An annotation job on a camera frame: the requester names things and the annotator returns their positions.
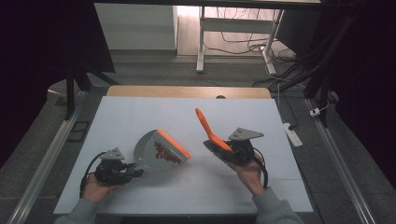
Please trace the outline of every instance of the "triangular metal plate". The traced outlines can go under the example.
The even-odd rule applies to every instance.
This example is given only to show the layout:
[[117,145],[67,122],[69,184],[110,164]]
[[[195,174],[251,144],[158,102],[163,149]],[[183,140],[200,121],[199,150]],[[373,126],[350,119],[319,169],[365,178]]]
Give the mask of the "triangular metal plate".
[[118,147],[109,150],[107,153],[103,154],[100,159],[102,160],[123,160],[125,157],[122,155]]
[[235,132],[233,132],[228,139],[230,140],[235,140],[235,141],[244,141],[248,140],[251,138],[258,138],[258,137],[263,137],[264,133],[258,133],[254,132],[251,130],[243,129],[243,128],[237,128]]

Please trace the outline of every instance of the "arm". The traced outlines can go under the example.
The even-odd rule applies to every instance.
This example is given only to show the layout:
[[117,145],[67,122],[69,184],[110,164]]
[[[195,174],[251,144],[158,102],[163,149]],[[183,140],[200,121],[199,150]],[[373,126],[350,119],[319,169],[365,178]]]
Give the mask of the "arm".
[[280,201],[271,188],[265,189],[262,186],[262,170],[255,161],[251,161],[245,166],[237,166],[233,163],[228,163],[228,165],[236,171],[239,179],[253,195],[253,202],[256,204],[259,211],[256,219],[257,224],[303,223],[303,221],[291,210],[288,201]]
[[58,217],[55,224],[77,224],[77,223],[94,223],[96,211],[99,203],[105,200],[107,195],[113,189],[119,188],[119,185],[104,185],[96,179],[95,175],[89,175],[87,183],[82,193],[82,198],[78,200],[73,211],[63,217]]

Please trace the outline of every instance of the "hand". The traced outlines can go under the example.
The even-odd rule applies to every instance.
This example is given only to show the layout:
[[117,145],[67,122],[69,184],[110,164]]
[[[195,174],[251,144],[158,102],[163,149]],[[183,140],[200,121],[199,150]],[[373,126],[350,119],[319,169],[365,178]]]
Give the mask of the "hand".
[[105,185],[100,183],[94,174],[90,174],[87,178],[82,198],[93,203],[101,203],[113,189],[118,189],[122,185]]
[[[256,157],[260,161],[262,161],[262,157],[257,154]],[[253,196],[263,194],[265,192],[261,181],[262,169],[254,160],[251,160],[248,164],[244,166],[239,166],[230,162],[227,162],[227,164],[234,171],[236,171],[239,179],[248,188],[251,194],[253,194]]]

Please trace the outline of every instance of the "black stand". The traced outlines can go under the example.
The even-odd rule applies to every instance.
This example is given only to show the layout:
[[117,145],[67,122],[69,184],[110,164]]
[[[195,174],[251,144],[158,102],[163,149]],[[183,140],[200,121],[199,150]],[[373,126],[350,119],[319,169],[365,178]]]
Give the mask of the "black stand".
[[87,76],[91,73],[99,77],[104,82],[110,85],[120,85],[119,82],[106,76],[101,71],[87,64],[72,65],[66,76],[66,92],[67,92],[67,113],[64,120],[69,120],[75,111],[75,95],[74,95],[74,81],[78,84],[81,91],[89,91],[91,89],[91,81]]
[[[288,88],[306,80],[307,78],[312,77],[311,80],[309,80],[308,85],[304,89],[304,97],[313,98],[318,92],[318,90],[321,89],[319,108],[326,107],[328,103],[329,84],[328,84],[328,75],[325,73],[325,69],[327,68],[329,60],[331,59],[333,53],[339,46],[344,35],[347,33],[347,30],[349,29],[350,25],[355,20],[356,14],[358,13],[358,11],[360,11],[364,2],[365,0],[357,1],[355,5],[352,5],[350,8],[346,9],[346,15],[344,17],[344,20],[342,21],[341,27],[336,32],[335,37],[332,39],[332,43],[327,48],[323,58],[318,63],[318,65],[316,65],[311,70],[307,71],[305,74],[302,74],[299,77],[295,77],[285,85],[281,86],[279,88],[280,91],[285,91]],[[324,127],[327,128],[328,126],[326,122],[326,109],[320,111],[318,117],[320,121],[323,123]]]

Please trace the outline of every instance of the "orange dustpan handle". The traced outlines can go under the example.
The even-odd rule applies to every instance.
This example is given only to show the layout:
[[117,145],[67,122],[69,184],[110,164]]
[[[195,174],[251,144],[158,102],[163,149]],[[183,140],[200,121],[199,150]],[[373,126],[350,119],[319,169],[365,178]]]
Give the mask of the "orange dustpan handle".
[[212,133],[212,130],[210,130],[209,124],[207,123],[202,111],[199,108],[195,108],[195,113],[197,114],[198,120],[201,121],[201,124],[204,127],[205,132],[207,133],[207,137],[209,137],[209,140],[218,147],[221,147],[222,149],[232,151],[230,146],[228,146],[223,140],[221,140],[221,138],[217,137],[215,134]]

